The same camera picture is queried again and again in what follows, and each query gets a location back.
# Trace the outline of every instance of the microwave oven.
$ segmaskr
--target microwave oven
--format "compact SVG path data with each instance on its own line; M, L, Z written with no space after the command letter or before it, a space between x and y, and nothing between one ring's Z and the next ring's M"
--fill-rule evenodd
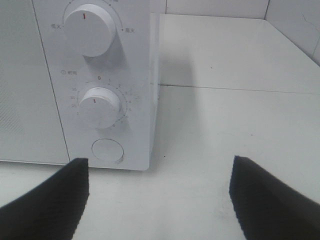
M158 100L150 0L0 2L0 161L146 170Z

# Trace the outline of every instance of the white knob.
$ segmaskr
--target white knob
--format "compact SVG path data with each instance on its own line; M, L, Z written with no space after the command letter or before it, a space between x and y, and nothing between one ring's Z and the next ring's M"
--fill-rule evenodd
M79 115L89 127L106 129L118 119L121 102L113 91L95 87L86 92L79 107Z
M94 4L81 5L69 13L63 30L70 46L88 57L104 54L116 36L116 25L110 14Z

